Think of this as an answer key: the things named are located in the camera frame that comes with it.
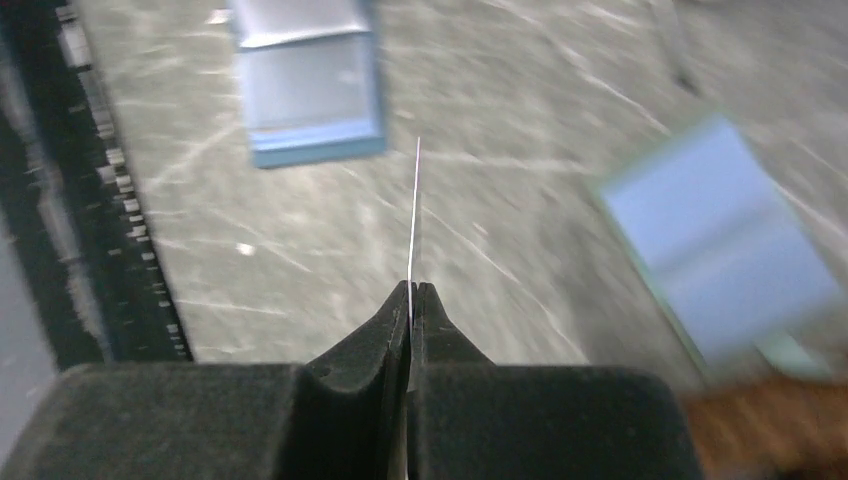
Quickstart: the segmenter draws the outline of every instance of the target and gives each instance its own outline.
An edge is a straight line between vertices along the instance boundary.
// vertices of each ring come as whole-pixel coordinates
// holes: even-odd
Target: thin metal wire
[[[412,329],[412,319],[413,319],[413,308],[412,308],[412,282],[416,280],[415,277],[415,264],[417,262],[417,249],[416,242],[418,232],[418,223],[420,222],[420,213],[419,213],[419,195],[418,195],[418,186],[420,180],[421,173],[421,137],[418,137],[418,144],[415,148],[415,180],[412,185],[412,220],[410,222],[409,227],[409,263],[406,267],[406,288],[407,288],[407,297],[409,302],[409,328]]]

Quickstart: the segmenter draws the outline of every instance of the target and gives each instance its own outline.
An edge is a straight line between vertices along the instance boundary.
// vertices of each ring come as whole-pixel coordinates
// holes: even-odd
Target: wooden floor
[[[848,385],[773,377],[683,403],[711,478],[777,469],[848,479]]]

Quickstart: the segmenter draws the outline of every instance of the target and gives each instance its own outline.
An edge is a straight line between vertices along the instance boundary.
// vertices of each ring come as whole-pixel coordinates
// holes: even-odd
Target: tiled floor
[[[584,187],[703,106],[645,1],[379,0],[391,151],[274,171],[248,161],[222,0],[80,6],[201,360],[308,360],[374,312],[405,272],[421,136],[425,278],[486,354],[701,383]],[[845,278],[848,3],[680,16],[705,103]]]

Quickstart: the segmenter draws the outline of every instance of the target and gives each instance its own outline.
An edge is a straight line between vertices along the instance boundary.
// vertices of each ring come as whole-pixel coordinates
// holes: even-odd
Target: light blue box
[[[768,174],[720,115],[604,181],[597,194],[702,366],[845,302]]]
[[[367,0],[231,0],[236,70],[260,168],[386,149]]]

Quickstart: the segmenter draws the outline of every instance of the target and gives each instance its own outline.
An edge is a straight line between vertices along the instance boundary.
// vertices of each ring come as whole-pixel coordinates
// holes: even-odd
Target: light blue container
[[[377,39],[366,1],[230,1],[257,167],[385,151]]]
[[[776,337],[781,343],[767,357],[798,372],[802,350],[785,333],[845,303],[771,178],[721,115],[595,191],[645,282],[708,370]]]

